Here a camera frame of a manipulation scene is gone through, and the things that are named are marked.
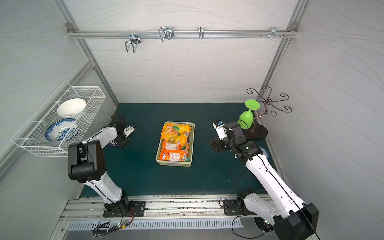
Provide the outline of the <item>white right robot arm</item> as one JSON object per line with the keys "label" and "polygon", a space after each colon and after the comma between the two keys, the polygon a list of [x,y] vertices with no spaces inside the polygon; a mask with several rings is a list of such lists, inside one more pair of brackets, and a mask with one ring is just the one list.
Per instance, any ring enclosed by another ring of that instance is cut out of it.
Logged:
{"label": "white right robot arm", "polygon": [[240,209],[257,214],[264,220],[260,226],[271,226],[280,240],[305,240],[316,233],[319,210],[306,204],[282,180],[271,166],[262,149],[247,141],[237,122],[213,122],[217,138],[209,142],[213,152],[229,150],[258,179],[272,201],[261,199],[256,193],[239,195]]}

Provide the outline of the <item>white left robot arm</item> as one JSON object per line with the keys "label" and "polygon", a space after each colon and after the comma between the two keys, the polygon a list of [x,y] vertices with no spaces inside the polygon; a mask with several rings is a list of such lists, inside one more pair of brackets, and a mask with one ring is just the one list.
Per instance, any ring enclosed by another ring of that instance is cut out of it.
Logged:
{"label": "white left robot arm", "polygon": [[107,173],[103,148],[111,143],[123,148],[130,138],[125,133],[125,118],[113,115],[111,119],[109,125],[102,127],[89,139],[69,145],[68,176],[93,189],[103,199],[105,209],[110,214],[124,216],[130,211],[130,203],[125,191]]}

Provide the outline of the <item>orange fruits candy bag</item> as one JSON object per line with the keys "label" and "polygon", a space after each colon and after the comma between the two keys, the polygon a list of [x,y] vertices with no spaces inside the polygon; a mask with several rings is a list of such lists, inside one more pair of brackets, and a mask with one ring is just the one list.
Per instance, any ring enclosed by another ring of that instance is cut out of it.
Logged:
{"label": "orange fruits candy bag", "polygon": [[190,144],[183,146],[162,142],[162,148],[158,156],[160,161],[189,162]]}

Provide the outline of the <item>yellow orange candy bag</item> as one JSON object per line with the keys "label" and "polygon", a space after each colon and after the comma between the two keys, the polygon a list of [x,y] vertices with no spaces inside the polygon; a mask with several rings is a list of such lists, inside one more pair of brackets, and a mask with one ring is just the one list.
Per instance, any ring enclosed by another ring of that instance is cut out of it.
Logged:
{"label": "yellow orange candy bag", "polygon": [[180,147],[188,141],[191,127],[185,124],[165,123],[161,132],[161,140],[178,144]]}

